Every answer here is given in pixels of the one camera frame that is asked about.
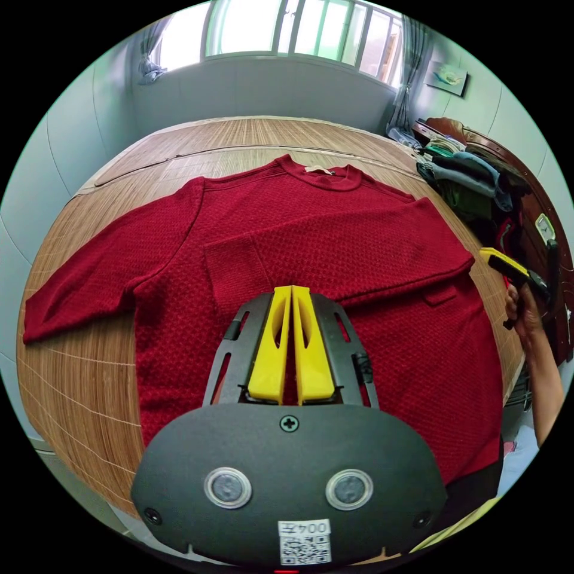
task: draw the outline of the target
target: wall picture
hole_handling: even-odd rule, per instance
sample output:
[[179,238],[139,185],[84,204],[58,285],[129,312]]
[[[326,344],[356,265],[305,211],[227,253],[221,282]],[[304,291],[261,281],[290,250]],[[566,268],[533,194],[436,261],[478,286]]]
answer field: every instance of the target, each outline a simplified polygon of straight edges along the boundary
[[466,84],[468,72],[441,62],[431,62],[425,76],[425,84],[451,94],[461,96]]

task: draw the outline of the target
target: window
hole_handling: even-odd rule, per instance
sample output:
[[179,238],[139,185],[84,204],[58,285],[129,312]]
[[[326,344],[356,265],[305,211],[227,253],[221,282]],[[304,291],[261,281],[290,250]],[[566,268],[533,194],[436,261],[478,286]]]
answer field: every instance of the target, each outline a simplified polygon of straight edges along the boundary
[[226,54],[318,57],[397,87],[401,32],[399,13],[362,0],[212,0],[173,16],[154,61],[170,71]]
[[209,2],[204,2],[174,14],[163,33],[157,54],[152,56],[162,68],[176,70],[200,61],[201,35],[208,9]]
[[279,35],[279,46],[277,47],[280,54],[286,54],[289,51],[289,45],[291,44],[291,34],[293,32],[293,24],[295,22],[298,6],[299,0],[289,0],[285,7],[281,32]]
[[351,66],[355,65],[361,36],[363,35],[363,27],[365,26],[366,15],[367,9],[360,4],[355,4],[353,7],[353,14],[351,15],[351,21],[349,23],[349,33],[347,34],[345,49],[343,51],[342,62],[345,64],[350,64]]
[[207,35],[207,56],[268,52],[281,0],[219,0]]

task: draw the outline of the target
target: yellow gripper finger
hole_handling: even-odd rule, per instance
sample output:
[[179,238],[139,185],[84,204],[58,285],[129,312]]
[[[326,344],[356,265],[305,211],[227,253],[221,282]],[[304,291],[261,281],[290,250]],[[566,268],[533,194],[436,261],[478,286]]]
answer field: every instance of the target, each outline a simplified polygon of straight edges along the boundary
[[276,287],[248,384],[254,399],[283,404],[290,316],[291,285]]
[[497,251],[495,248],[493,247],[483,247],[480,250],[480,256],[482,257],[482,259],[486,262],[486,263],[491,263],[490,258],[491,257],[495,257],[497,259],[499,259],[500,261],[502,261],[504,264],[510,266],[511,268],[516,269],[517,271],[519,271],[520,273],[522,273],[523,275],[526,275],[527,277],[529,276],[529,272],[528,269],[526,269],[525,267],[523,267],[520,263],[518,263],[517,261],[514,261],[514,259],[510,259],[509,256],[505,255],[504,253],[501,253],[500,251]]
[[335,386],[307,287],[293,286],[293,329],[299,405],[330,399]]

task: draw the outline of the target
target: red sweater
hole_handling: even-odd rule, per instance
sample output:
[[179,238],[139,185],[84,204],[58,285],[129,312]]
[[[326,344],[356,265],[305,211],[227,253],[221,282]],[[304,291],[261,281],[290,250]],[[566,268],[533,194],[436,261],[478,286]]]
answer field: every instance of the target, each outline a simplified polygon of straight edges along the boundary
[[134,310],[147,445],[201,406],[239,307],[303,285],[345,307],[381,409],[426,440],[446,484],[493,463],[502,375],[472,255],[428,199],[352,166],[332,171],[307,173],[285,155],[119,217],[27,300],[23,342]]

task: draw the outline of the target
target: clock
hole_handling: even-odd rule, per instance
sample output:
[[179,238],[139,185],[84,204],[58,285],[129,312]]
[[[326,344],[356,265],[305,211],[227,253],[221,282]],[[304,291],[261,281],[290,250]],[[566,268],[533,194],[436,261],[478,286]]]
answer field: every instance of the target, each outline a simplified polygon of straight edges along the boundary
[[536,225],[536,229],[538,230],[538,233],[540,234],[541,238],[544,240],[545,244],[551,240],[556,239],[554,227],[552,227],[550,220],[548,219],[548,217],[546,217],[546,215],[544,215],[544,213],[542,213],[538,216],[538,219],[536,220],[535,225]]

